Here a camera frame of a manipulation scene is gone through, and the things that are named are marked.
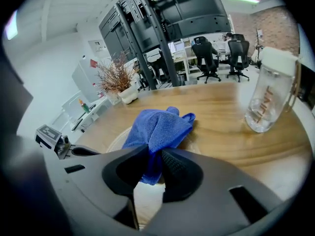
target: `wooden table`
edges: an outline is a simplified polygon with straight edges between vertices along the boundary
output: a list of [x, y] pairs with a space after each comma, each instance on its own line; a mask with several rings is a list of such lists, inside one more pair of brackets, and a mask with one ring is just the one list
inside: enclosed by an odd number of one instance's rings
[[196, 114], [191, 138], [203, 155], [236, 165], [286, 200], [308, 173], [308, 136], [294, 112], [283, 113], [266, 133], [253, 132], [244, 120], [248, 90], [245, 83], [213, 83], [141, 92], [130, 105], [118, 104], [100, 116], [77, 144], [105, 153], [140, 111], [175, 106], [181, 115]]

